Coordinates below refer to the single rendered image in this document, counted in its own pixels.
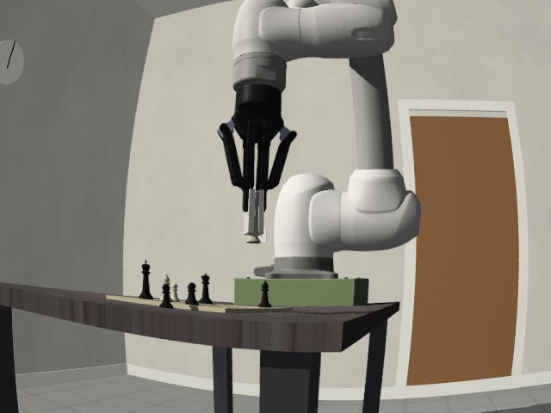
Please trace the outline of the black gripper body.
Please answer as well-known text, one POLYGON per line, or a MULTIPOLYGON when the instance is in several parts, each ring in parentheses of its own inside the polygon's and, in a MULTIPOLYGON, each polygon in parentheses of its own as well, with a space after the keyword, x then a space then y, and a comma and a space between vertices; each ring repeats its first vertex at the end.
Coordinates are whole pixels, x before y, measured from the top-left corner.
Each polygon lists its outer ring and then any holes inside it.
POLYGON ((231 120, 239 137, 246 142, 248 120, 255 118, 256 143, 260 144, 263 141, 263 123, 266 120, 272 121, 271 140, 283 128, 281 112, 282 93, 278 88, 267 84, 250 84, 236 92, 235 112, 231 120))

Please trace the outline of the cream and black chessboard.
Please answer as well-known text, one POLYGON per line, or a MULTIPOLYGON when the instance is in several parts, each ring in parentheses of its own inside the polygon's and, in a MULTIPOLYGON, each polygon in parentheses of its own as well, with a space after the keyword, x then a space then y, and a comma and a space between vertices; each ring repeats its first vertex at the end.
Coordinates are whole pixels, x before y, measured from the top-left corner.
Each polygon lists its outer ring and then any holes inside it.
MULTIPOLYGON (((131 297, 124 298, 122 296, 114 296, 114 295, 106 295, 106 299, 114 299, 114 300, 120 300, 120 301, 126 301, 126 302, 138 303, 138 304, 157 305, 157 306, 160 306, 161 303, 163 302, 163 301, 160 301, 159 299, 154 299, 155 301, 144 301, 143 299, 139 299, 139 298, 132 299, 131 297), (161 302, 161 303, 158 303, 158 302, 161 302)), ((200 305, 185 305, 185 303, 183 303, 182 301, 177 302, 180 305, 174 305, 175 304, 174 302, 170 302, 170 303, 173 305, 173 308, 195 310, 195 311, 223 312, 223 313, 275 312, 275 311, 292 311, 293 310, 293 307, 244 308, 243 306, 238 306, 238 305, 223 305, 230 308, 213 308, 213 307, 221 307, 221 306, 217 306, 213 304, 204 304, 212 307, 212 308, 209 308, 207 306, 200 306, 200 305)))

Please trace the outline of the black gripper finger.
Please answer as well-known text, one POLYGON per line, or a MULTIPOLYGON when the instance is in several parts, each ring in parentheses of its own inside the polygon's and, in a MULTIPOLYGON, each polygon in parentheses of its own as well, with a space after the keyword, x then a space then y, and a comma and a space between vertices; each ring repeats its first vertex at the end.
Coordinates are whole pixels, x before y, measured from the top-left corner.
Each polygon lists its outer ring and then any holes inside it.
POLYGON ((255 189, 253 187, 257 120, 255 118, 248 120, 247 140, 246 142, 243 141, 243 176, 232 135, 234 133, 234 126, 235 124, 232 120, 222 123, 217 133, 223 141, 232 185, 241 188, 243 191, 243 211, 245 212, 244 235, 250 235, 253 233, 254 228, 255 189))
POLYGON ((255 192, 254 216, 257 216, 257 235, 263 234, 264 212, 266 210, 267 190, 278 186, 290 144, 297 136, 296 131, 290 131, 285 126, 279 131, 281 143, 275 155, 269 180, 269 147, 271 142, 272 121, 263 123, 263 141, 257 144, 257 179, 255 192))

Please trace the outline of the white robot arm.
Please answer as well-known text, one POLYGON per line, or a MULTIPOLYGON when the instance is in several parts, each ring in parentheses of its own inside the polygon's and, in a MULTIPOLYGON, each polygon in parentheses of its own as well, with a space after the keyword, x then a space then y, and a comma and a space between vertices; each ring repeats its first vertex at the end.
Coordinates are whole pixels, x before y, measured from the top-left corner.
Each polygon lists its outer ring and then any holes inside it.
POLYGON ((382 53, 394 44, 397 19, 393 0, 245 0, 241 5, 232 37, 233 89, 267 84, 283 92, 286 62, 349 59, 356 125, 358 170, 348 192, 333 190, 318 174, 290 177, 275 208, 275 263, 254 268, 255 276, 338 279, 332 272, 334 252, 389 250, 418 235, 421 204, 393 169, 382 53))

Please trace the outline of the white pawn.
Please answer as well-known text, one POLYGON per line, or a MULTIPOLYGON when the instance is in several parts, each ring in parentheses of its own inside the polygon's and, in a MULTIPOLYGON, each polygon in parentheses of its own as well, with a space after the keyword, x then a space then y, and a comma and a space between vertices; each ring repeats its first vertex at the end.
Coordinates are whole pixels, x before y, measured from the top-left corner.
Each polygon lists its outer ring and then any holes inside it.
POLYGON ((172 292, 172 296, 171 296, 172 300, 173 300, 173 301, 180 302, 180 299, 177 297, 177 293, 176 293, 176 291, 177 291, 177 284, 176 284, 176 283, 173 283, 171 286, 172 286, 172 289, 171 289, 171 290, 173 291, 173 292, 172 292))

